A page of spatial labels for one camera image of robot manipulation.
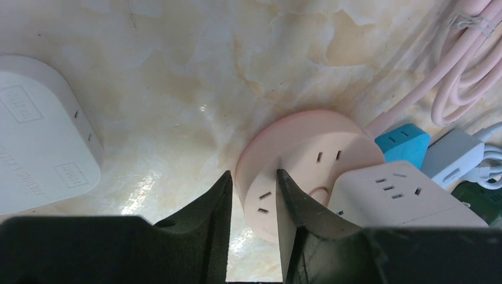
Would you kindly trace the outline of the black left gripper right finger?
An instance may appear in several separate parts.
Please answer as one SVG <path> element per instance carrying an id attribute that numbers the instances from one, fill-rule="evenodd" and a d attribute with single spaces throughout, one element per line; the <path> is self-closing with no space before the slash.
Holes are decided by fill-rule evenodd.
<path id="1" fill-rule="evenodd" d="M 496 228 L 361 228 L 276 172 L 284 283 L 500 283 Z"/>

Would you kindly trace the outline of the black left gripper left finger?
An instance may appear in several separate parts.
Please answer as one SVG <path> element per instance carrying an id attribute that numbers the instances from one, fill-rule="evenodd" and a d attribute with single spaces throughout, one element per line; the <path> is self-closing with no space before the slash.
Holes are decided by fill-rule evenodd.
<path id="1" fill-rule="evenodd" d="M 224 283 L 233 181 L 150 224 L 140 216 L 24 216 L 1 224 L 2 283 Z"/>

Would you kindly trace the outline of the white cube socket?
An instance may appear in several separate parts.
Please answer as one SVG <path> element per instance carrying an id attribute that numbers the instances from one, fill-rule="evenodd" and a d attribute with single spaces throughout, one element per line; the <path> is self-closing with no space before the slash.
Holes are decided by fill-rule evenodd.
<path id="1" fill-rule="evenodd" d="M 328 209 L 360 227 L 486 227 L 487 223 L 406 161 L 342 174 Z"/>

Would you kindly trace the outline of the pink round plug base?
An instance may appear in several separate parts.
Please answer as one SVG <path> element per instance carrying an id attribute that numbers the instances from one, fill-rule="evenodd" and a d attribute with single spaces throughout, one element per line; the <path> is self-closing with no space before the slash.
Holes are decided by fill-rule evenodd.
<path id="1" fill-rule="evenodd" d="M 374 139 L 350 118 L 328 110 L 304 111 L 273 123 L 250 142 L 234 184 L 248 226 L 258 237 L 277 243 L 278 169 L 326 206 L 340 175 L 384 162 Z"/>

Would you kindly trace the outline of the small blue plug adapter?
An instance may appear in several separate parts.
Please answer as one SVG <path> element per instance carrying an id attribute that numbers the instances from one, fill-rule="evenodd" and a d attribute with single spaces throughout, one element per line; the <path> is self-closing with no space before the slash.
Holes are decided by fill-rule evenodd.
<path id="1" fill-rule="evenodd" d="M 402 125 L 375 139 L 387 163 L 407 161 L 420 169 L 430 143 L 430 135 L 415 124 Z"/>

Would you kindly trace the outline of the light blue power strip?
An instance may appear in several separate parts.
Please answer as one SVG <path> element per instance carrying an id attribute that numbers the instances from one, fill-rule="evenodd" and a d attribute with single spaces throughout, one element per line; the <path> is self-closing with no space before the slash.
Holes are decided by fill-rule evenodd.
<path id="1" fill-rule="evenodd" d="M 446 189 L 481 163 L 485 143 L 462 130 L 452 130 L 432 144 L 420 170 Z"/>

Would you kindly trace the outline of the white plug adapter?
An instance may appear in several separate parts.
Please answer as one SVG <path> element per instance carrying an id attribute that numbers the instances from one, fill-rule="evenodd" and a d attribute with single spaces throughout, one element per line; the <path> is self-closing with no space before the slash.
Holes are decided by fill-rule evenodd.
<path id="1" fill-rule="evenodd" d="M 89 192 L 103 146 L 64 77 L 31 57 L 1 57 L 1 214 Z"/>

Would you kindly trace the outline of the dark green cube socket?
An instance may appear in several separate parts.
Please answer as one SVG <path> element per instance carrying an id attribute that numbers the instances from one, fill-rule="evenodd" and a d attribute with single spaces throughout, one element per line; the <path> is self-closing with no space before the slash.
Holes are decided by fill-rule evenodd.
<path id="1" fill-rule="evenodd" d="M 490 190 L 464 181 L 453 190 L 452 195 L 468 204 L 490 227 L 501 228 L 501 188 Z"/>

